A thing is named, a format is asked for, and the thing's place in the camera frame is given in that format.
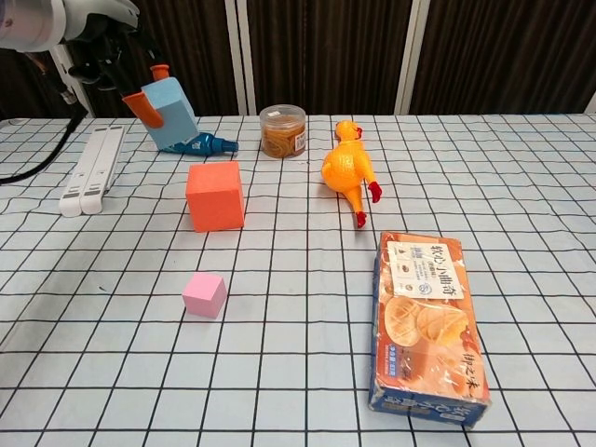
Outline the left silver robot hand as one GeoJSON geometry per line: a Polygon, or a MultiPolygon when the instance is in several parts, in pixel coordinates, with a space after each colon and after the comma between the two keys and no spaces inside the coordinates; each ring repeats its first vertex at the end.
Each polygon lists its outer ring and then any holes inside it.
{"type": "Polygon", "coordinates": [[[153,79],[167,76],[167,65],[155,39],[140,24],[140,10],[131,1],[65,1],[63,44],[72,44],[81,61],[68,73],[98,90],[115,90],[130,111],[151,129],[164,118],[150,103],[141,85],[127,73],[122,56],[129,38],[147,53],[153,79]]]}

